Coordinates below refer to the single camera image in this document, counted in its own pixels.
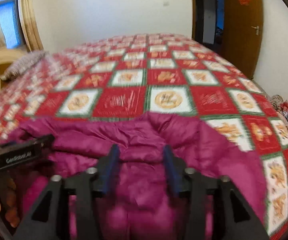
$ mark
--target bed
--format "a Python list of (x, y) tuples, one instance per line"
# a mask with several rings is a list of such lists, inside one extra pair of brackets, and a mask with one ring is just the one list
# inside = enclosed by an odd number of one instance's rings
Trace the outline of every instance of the bed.
[(231, 63), (182, 35), (139, 34), (48, 55), (0, 92), (0, 140), (20, 122), (119, 121), (146, 111), (199, 117), (261, 156), (265, 227), (288, 228), (288, 133), (261, 90)]

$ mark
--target door handle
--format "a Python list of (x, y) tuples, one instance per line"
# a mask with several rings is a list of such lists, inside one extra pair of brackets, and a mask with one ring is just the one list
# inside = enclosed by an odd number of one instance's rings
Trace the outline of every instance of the door handle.
[(256, 35), (258, 36), (259, 35), (259, 26), (257, 26), (257, 27), (252, 26), (252, 28), (256, 29)]

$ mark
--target logo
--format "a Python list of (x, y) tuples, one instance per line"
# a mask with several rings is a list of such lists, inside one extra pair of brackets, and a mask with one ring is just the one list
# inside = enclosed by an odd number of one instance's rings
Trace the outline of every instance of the logo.
[(26, 159), (26, 158), (28, 158), (30, 156), (32, 156), (32, 152), (27, 152), (27, 153), (24, 153), (22, 155), (14, 156), (13, 158), (7, 158), (6, 159), (6, 163), (10, 164), (10, 163), (13, 163), (13, 162), (17, 162), (17, 161)]

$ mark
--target window frame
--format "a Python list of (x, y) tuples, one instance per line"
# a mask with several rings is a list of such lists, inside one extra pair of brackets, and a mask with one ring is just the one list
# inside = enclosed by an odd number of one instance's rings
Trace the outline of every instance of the window frame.
[(17, 31), (18, 31), (19, 39), (20, 39), (20, 44), (16, 47), (13, 47), (13, 49), (17, 49), (17, 48), (20, 48), (20, 47), (26, 45), (23, 30), (21, 27), (21, 22), (20, 22), (18, 0), (2, 0), (2, 1), (0, 1), (0, 5), (7, 4), (10, 2), (14, 2), (14, 7), (15, 7), (14, 11), (15, 11), (16, 24), (17, 24)]

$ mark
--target pillow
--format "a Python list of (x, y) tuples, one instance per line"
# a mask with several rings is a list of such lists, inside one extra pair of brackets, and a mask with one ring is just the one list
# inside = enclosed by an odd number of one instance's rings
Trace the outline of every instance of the pillow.
[(18, 76), (23, 75), (25, 71), (31, 68), (34, 64), (38, 63), (40, 59), (45, 56), (45, 54), (46, 51), (33, 51), (16, 60), (5, 70), (3, 75), (0, 76), (1, 80), (13, 80)]

